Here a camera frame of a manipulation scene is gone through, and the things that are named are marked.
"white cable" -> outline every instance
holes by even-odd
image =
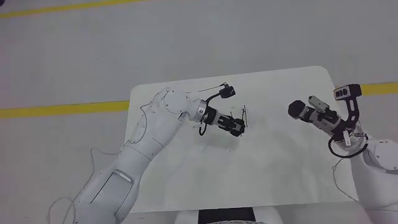
[[[55,201],[53,201],[53,203],[52,203],[51,206],[49,207],[49,211],[47,212],[47,223],[48,223],[48,224],[51,224],[51,209],[52,209],[52,207],[54,207],[54,205],[55,205],[57,202],[59,202],[60,200],[62,200],[62,199],[67,199],[67,200],[69,200],[69,201],[71,202],[71,205],[70,205],[70,206],[73,206],[73,222],[72,222],[72,223],[75,223],[75,220],[76,220],[76,208],[75,208],[75,203],[74,203],[73,200],[72,200],[71,198],[69,198],[69,197],[60,197],[60,198],[56,199]]]
[[[207,90],[212,90],[212,89],[215,89],[215,88],[219,88],[219,87],[221,87],[221,86],[223,86],[223,85],[224,85],[224,83],[221,84],[220,86],[214,86],[214,87],[212,87],[212,88],[207,88],[207,89],[203,89],[203,90],[196,91],[196,93],[200,93],[200,92],[203,92],[203,91],[207,91]]]
[[[331,168],[331,169],[332,169],[332,172],[333,172],[333,181],[334,181],[334,183],[335,183],[336,188],[337,188],[341,193],[345,194],[348,198],[350,198],[350,199],[353,200],[354,202],[360,204],[360,206],[362,206],[365,210],[368,210],[368,211],[389,211],[389,212],[398,212],[398,210],[382,209],[382,208],[391,207],[391,206],[393,206],[393,205],[397,205],[398,202],[393,202],[393,203],[390,203],[390,204],[388,204],[388,205],[379,206],[379,207],[376,207],[376,208],[374,208],[374,209],[367,209],[367,208],[365,208],[358,200],[354,199],[352,196],[348,195],[344,190],[342,190],[342,189],[337,185],[337,179],[336,179],[336,169],[337,169],[337,165],[338,165],[342,160],[343,160],[343,158],[340,159],[340,160],[339,160],[334,166],[332,166],[332,168]]]
[[[144,133],[142,134],[141,138],[140,138],[137,142],[135,142],[135,143],[138,143],[139,141],[141,141],[141,139],[144,137],[144,135],[145,135],[145,133],[146,133],[146,131],[147,131],[147,115],[146,115],[145,111],[144,111],[142,108],[145,107],[145,106],[149,106],[150,104],[152,104],[153,100],[156,98],[157,95],[159,95],[159,93],[160,93],[160,92],[158,92],[148,104],[142,105],[142,106],[140,106],[140,108],[139,108],[139,109],[141,109],[141,111],[144,113],[144,116],[145,116],[145,130],[144,130]],[[64,199],[64,198],[65,198],[65,199],[68,199],[69,201],[71,201],[71,204],[69,205],[68,210],[67,210],[67,212],[66,212],[66,214],[65,214],[65,216],[64,216],[64,218],[63,218],[63,220],[62,220],[62,224],[65,224],[65,220],[67,219],[67,216],[68,216],[68,214],[69,214],[69,211],[70,211],[70,208],[71,208],[71,207],[73,207],[73,222],[72,222],[72,224],[75,224],[75,220],[76,220],[76,206],[75,206],[75,200],[76,200],[76,199],[78,198],[78,196],[81,194],[81,192],[83,191],[83,189],[87,186],[87,184],[88,184],[88,182],[91,180],[91,178],[93,178],[94,173],[95,173],[95,163],[94,163],[94,155],[93,155],[93,151],[94,151],[94,150],[96,150],[96,151],[98,151],[98,152],[100,152],[100,153],[102,153],[102,154],[104,154],[104,155],[116,155],[116,154],[119,154],[119,153],[121,152],[121,150],[120,150],[120,151],[115,152],[115,153],[108,153],[108,152],[103,152],[103,151],[101,151],[101,150],[99,150],[99,149],[97,149],[97,148],[91,148],[91,149],[90,149],[90,156],[91,156],[91,166],[92,166],[93,169],[92,169],[92,171],[91,171],[90,177],[89,177],[88,180],[85,182],[84,186],[79,190],[79,193],[77,194],[77,196],[76,196],[74,199],[71,199],[71,198],[69,198],[69,197],[60,197],[60,198],[56,199],[56,200],[51,204],[51,206],[49,207],[48,214],[47,214],[47,223],[48,223],[48,224],[51,224],[50,212],[51,212],[52,207],[53,207],[58,201],[60,201],[61,199]]]
[[[141,140],[144,138],[145,133],[147,132],[148,117],[147,117],[146,112],[145,112],[142,108],[145,107],[145,106],[149,106],[150,104],[152,104],[152,102],[154,101],[154,99],[156,98],[156,96],[159,95],[159,93],[160,93],[160,92],[158,92],[157,94],[155,94],[155,96],[152,98],[152,100],[151,100],[148,104],[144,104],[144,105],[142,105],[142,106],[139,107],[139,109],[141,109],[141,111],[142,111],[142,113],[144,114],[144,117],[145,117],[145,129],[144,129],[144,133],[142,134],[141,138],[138,139],[138,141],[131,142],[131,140],[129,139],[129,140],[127,140],[128,142],[131,142],[132,144],[137,144],[139,141],[141,141]]]
[[[104,154],[104,155],[116,155],[116,154],[118,154],[120,151],[118,151],[118,152],[115,152],[115,153],[108,153],[108,152],[103,152],[103,151],[101,151],[101,150],[99,150],[99,149],[97,149],[97,148],[91,148],[90,149],[90,156],[91,156],[91,166],[92,166],[92,171],[91,171],[91,175],[90,175],[90,177],[88,178],[88,180],[86,181],[86,183],[84,184],[84,186],[79,190],[79,193],[77,194],[77,196],[72,200],[72,202],[71,202],[71,204],[69,205],[69,207],[68,207],[68,210],[67,210],[67,212],[66,212],[66,214],[65,214],[65,216],[64,216],[64,218],[63,218],[63,220],[62,220],[62,224],[65,224],[65,220],[67,219],[67,216],[68,216],[68,213],[69,213],[69,210],[70,210],[70,207],[72,207],[73,206],[73,208],[75,209],[75,211],[73,212],[73,224],[75,223],[75,219],[76,219],[76,206],[75,206],[75,200],[78,198],[78,196],[81,194],[81,192],[83,191],[83,189],[87,186],[87,184],[88,184],[88,182],[91,180],[91,178],[93,178],[93,176],[94,176],[94,172],[95,172],[95,163],[94,163],[94,155],[93,155],[93,151],[94,150],[96,150],[96,151],[98,151],[99,153],[102,153],[102,154]]]

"floor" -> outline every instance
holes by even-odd
[[[6,0],[0,14],[93,1]],[[310,65],[336,86],[396,82],[396,1],[157,0],[1,18],[0,108],[128,100],[140,84]],[[373,136],[398,140],[397,100],[359,99]],[[126,115],[0,119],[1,219],[43,223],[54,199],[84,184],[91,147],[119,149]],[[95,156],[97,168],[111,160]]]

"white table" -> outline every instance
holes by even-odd
[[[287,114],[291,102],[308,102],[310,95],[339,111],[333,83],[321,67],[139,85],[131,92],[125,141],[141,117],[139,106],[163,87],[198,91],[223,82],[234,86],[236,95],[216,98],[211,106],[225,114],[232,112],[236,118],[245,104],[246,133],[235,138],[210,126],[205,136],[199,136],[197,124],[184,122],[145,172],[132,212],[348,200],[333,183],[331,167],[337,158],[328,151],[328,136]],[[195,95],[205,99],[216,92]],[[337,178],[356,197],[348,161],[339,166]]]

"black cable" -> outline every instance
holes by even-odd
[[[216,93],[215,95],[211,95],[209,98],[207,98],[206,103],[209,104],[209,102],[210,102],[212,99],[216,98],[216,97],[219,96],[219,95],[220,95],[220,93]]]
[[[203,132],[201,131],[201,126],[199,126],[199,135],[201,135],[201,136],[205,135],[206,129],[207,129],[206,123],[205,123],[205,128],[204,128]]]
[[[357,152],[355,152],[355,153],[353,153],[353,154],[351,154],[351,155],[342,156],[342,155],[339,155],[339,154],[335,153],[334,150],[331,148],[331,142],[332,142],[332,141],[333,141],[333,137],[331,137],[331,138],[329,139],[329,142],[328,142],[329,151],[330,151],[333,155],[335,155],[336,157],[339,157],[339,158],[352,158],[352,157],[358,156],[359,154],[361,154],[362,152],[364,152],[364,151],[366,150],[366,148],[368,147],[368,144],[365,144],[359,151],[357,151]]]

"robotic arm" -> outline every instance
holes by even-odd
[[[330,152],[336,157],[351,159],[351,170],[360,204],[374,223],[398,223],[398,144],[388,140],[376,140],[363,132],[357,124],[359,109],[356,98],[361,88],[351,84],[334,91],[335,100],[344,100],[348,108],[347,120],[332,111],[315,96],[310,96],[306,106],[302,101],[289,105],[289,115],[312,123],[327,133]],[[348,152],[336,153],[332,143]]]
[[[215,124],[233,136],[244,133],[243,120],[223,115],[209,106],[216,96],[235,95],[233,87],[226,83],[223,86],[206,101],[193,100],[187,93],[165,88],[142,106],[144,115],[118,158],[99,172],[77,198],[75,223],[121,223],[136,202],[140,180],[149,163],[172,140],[186,118]]]

